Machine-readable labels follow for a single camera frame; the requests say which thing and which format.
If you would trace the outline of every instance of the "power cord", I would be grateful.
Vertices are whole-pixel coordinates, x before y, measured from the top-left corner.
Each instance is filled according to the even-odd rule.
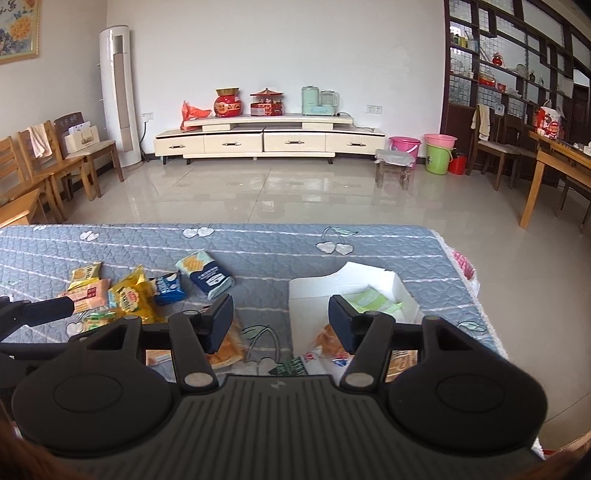
[[[148,122],[144,122],[144,134],[142,135],[142,138],[139,141],[139,154],[141,155],[142,160],[144,162],[149,162],[150,161],[150,159],[148,158],[148,156],[146,155],[146,153],[142,149],[142,142],[144,141],[144,138],[146,136],[146,130],[148,128],[147,125],[148,125]]]
[[[341,116],[341,115],[348,115],[349,117],[351,117],[351,120],[353,119],[353,116],[350,113],[347,112],[337,112],[336,116]],[[355,125],[355,120],[353,120],[353,126],[355,128],[360,128],[362,130],[369,130],[371,133],[375,132],[375,128],[371,128],[371,127],[360,127],[359,125]]]

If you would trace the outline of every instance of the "pink bucket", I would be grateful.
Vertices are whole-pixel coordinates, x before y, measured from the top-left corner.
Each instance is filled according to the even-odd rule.
[[[425,142],[434,147],[453,148],[457,138],[451,135],[425,134]]]
[[[421,146],[421,141],[417,138],[411,137],[390,137],[390,149],[398,150],[400,152],[410,153],[414,157],[414,162],[411,168],[414,170],[417,166],[418,148]]]

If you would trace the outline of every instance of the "wall outlet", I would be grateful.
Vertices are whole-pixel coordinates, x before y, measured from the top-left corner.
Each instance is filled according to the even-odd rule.
[[[368,105],[367,113],[373,113],[374,115],[382,115],[382,107],[379,105]]]

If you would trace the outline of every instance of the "floor-standing air conditioner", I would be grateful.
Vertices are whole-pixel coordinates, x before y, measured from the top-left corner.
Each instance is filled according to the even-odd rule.
[[[100,77],[109,138],[117,142],[122,167],[141,161],[131,81],[129,27],[117,25],[100,33]]]

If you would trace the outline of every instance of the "bed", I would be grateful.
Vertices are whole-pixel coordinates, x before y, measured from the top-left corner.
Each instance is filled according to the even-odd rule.
[[[235,372],[257,373],[292,357],[288,283],[329,275],[354,261],[395,271],[425,314],[440,315],[506,356],[451,249],[434,231],[398,225],[37,225],[0,230],[0,295],[39,301],[64,291],[70,271],[102,261],[111,281],[143,265],[151,276],[205,249],[236,279],[230,293],[247,347]],[[210,302],[186,278],[185,301],[165,314]],[[65,342],[80,316],[23,327],[8,342]],[[160,366],[170,375],[170,366]]]

